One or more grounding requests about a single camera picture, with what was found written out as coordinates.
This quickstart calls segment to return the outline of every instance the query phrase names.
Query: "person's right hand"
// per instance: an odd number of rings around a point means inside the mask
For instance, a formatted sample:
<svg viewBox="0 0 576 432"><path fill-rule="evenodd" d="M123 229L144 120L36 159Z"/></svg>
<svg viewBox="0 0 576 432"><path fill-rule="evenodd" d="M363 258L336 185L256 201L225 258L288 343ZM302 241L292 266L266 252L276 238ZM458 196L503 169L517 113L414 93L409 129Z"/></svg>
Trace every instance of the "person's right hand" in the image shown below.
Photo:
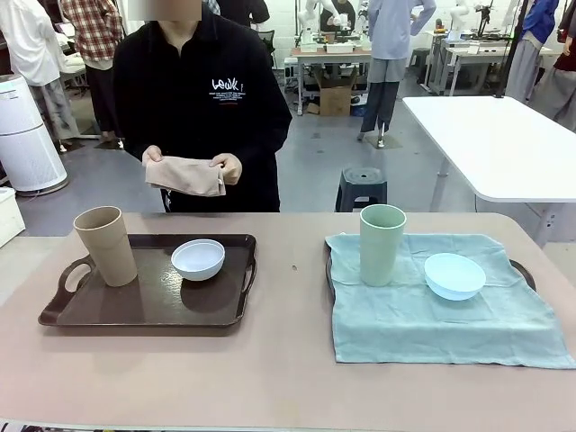
<svg viewBox="0 0 576 432"><path fill-rule="evenodd" d="M142 166L145 167L150 160L159 162L162 160L162 150L158 146L150 146L142 153Z"/></svg>
<svg viewBox="0 0 576 432"><path fill-rule="evenodd" d="M570 46L572 45L572 38L568 36L566 38L566 42L564 43L564 48L562 50L562 54L564 56L570 56Z"/></svg>

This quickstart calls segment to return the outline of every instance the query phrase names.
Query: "towel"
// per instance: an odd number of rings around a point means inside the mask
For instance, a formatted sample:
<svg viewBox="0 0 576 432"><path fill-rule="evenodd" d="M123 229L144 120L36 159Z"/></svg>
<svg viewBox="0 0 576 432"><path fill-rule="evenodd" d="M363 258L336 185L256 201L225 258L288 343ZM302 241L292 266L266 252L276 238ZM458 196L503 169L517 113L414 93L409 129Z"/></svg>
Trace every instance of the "towel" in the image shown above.
<svg viewBox="0 0 576 432"><path fill-rule="evenodd" d="M146 164L146 183L181 194L223 196L226 187L222 168L210 167L210 162L171 156L164 156L159 162L150 160Z"/></svg>
<svg viewBox="0 0 576 432"><path fill-rule="evenodd" d="M336 293L332 332L341 363L523 365L575 369L554 312L510 265L504 247L480 235L405 235L392 281L360 279L359 236L327 238ZM449 301L432 292L424 262L469 257L486 273L482 291Z"/></svg>

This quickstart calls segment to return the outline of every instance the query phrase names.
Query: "beige cloth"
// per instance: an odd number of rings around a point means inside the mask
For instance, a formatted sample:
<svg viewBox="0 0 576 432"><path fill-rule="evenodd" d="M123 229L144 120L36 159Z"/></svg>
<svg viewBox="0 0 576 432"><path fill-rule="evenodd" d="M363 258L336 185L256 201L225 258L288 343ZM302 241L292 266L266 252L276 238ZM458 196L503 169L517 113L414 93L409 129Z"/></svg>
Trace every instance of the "beige cloth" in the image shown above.
<svg viewBox="0 0 576 432"><path fill-rule="evenodd" d="M222 168L210 167L210 160L163 157L146 165L146 183L187 195L223 196L226 194Z"/></svg>

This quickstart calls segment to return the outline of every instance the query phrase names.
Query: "black shirt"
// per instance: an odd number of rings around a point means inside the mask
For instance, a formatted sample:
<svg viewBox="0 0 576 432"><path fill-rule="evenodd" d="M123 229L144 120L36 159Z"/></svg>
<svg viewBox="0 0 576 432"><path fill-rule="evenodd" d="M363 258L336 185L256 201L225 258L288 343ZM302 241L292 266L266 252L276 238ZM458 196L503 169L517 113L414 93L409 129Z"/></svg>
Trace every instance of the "black shirt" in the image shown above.
<svg viewBox="0 0 576 432"><path fill-rule="evenodd" d="M348 14L348 20L350 21L350 28L353 30L356 27L356 11L350 2L345 2L341 4L338 0L332 0L332 3L336 7L339 14ZM332 18L332 13L324 9L322 15L320 16L320 30L322 32L336 32L340 29L336 25L328 25L328 20Z"/></svg>
<svg viewBox="0 0 576 432"><path fill-rule="evenodd" d="M256 24L270 19L264 0L218 0L218 5L221 16L246 27L250 26L250 15Z"/></svg>
<svg viewBox="0 0 576 432"><path fill-rule="evenodd" d="M279 210L275 152L292 115L254 31L203 6L181 57L159 24L150 22L118 46L113 73L118 120L134 157L157 145L165 156L212 159L231 153L242 162L242 176L226 187L226 196L171 193L168 210Z"/></svg>

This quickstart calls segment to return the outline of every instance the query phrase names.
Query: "brown cup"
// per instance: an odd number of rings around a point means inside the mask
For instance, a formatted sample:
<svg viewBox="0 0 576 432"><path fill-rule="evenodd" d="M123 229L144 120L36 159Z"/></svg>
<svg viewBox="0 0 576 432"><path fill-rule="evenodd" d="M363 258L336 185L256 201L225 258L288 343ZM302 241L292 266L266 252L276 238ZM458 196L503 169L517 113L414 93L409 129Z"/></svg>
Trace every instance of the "brown cup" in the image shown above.
<svg viewBox="0 0 576 432"><path fill-rule="evenodd" d="M122 211L96 207L74 219L74 228L109 286L123 286L138 275Z"/></svg>

